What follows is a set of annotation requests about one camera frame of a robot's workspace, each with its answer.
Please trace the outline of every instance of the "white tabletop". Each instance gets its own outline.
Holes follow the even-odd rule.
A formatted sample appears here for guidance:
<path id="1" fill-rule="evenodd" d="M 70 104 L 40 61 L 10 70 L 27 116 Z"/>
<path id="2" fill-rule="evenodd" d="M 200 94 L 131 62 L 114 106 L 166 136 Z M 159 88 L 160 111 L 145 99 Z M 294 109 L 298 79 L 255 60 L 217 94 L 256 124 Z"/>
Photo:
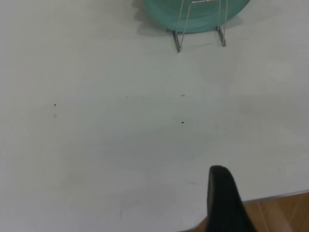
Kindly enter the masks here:
<path id="1" fill-rule="evenodd" d="M 177 54 L 139 0 L 0 1 L 0 230 L 185 230 L 214 164 L 243 200 L 309 189 L 308 8 L 252 0 Z"/>

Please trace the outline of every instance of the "black object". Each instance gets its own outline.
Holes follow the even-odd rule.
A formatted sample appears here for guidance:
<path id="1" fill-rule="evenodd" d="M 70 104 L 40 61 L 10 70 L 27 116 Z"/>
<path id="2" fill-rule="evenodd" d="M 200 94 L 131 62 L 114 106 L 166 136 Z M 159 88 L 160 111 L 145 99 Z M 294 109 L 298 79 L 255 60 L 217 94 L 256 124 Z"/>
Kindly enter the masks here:
<path id="1" fill-rule="evenodd" d="M 208 223 L 205 232 L 257 232 L 240 199 L 230 171 L 222 166 L 209 170 Z"/>

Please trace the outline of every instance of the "wire stand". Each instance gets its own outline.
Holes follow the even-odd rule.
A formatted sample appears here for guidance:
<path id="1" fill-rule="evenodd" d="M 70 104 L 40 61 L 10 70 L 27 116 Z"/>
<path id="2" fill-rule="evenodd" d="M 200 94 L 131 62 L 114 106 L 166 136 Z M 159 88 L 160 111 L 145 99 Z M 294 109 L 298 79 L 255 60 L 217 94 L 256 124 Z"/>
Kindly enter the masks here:
<path id="1" fill-rule="evenodd" d="M 179 27 L 179 23 L 180 23 L 180 18 L 182 16 L 182 12 L 183 12 L 183 2 L 184 0 L 182 0 L 182 6 L 180 7 L 180 13 L 179 13 L 179 18 L 178 18 L 178 25 L 177 25 L 177 29 L 172 30 L 172 35 L 176 44 L 176 49 L 177 52 L 180 53 L 182 47 L 183 47 L 183 39 L 184 39 L 184 35 L 185 35 L 185 30 L 187 29 L 187 25 L 188 25 L 188 19 L 190 16 L 190 11 L 191 11 L 191 6 L 192 4 L 198 4 L 198 3 L 208 3 L 208 2 L 213 2 L 216 0 L 201 0 L 201 1 L 193 1 L 190 3 L 189 8 L 188 8 L 188 14 L 187 14 L 187 19 L 185 21 L 185 25 L 184 25 L 184 29 L 183 29 L 183 37 L 182 37 L 182 41 L 181 43 L 179 43 L 179 39 L 178 39 L 178 27 Z M 226 19 L 227 19 L 227 11 L 228 11 L 228 0 L 226 0 L 226 10 L 225 10 L 225 22 L 223 25 L 223 32 L 220 26 L 220 19 L 221 19 L 221 0 L 219 0 L 219 19 L 218 19 L 218 26 L 217 26 L 217 32 L 219 34 L 220 37 L 220 41 L 223 47 L 226 47 L 226 41 L 225 41 L 225 29 L 226 29 Z"/>

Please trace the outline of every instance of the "green glass plate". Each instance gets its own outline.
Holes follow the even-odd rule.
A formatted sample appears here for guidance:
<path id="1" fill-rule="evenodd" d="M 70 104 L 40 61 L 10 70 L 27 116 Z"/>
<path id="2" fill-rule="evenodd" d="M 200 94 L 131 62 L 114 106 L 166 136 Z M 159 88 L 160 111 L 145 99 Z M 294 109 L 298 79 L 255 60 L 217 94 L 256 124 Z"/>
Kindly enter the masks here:
<path id="1" fill-rule="evenodd" d="M 227 19 L 237 15 L 250 0 L 229 0 Z M 184 0 L 183 12 L 178 31 L 182 32 L 188 7 L 192 0 Z M 170 30 L 176 30 L 182 0 L 144 0 L 144 6 L 149 15 L 159 24 Z M 226 0 L 221 0 L 221 20 L 225 19 Z M 192 4 L 186 32 L 202 32 L 214 29 L 218 26 L 219 0 Z"/>

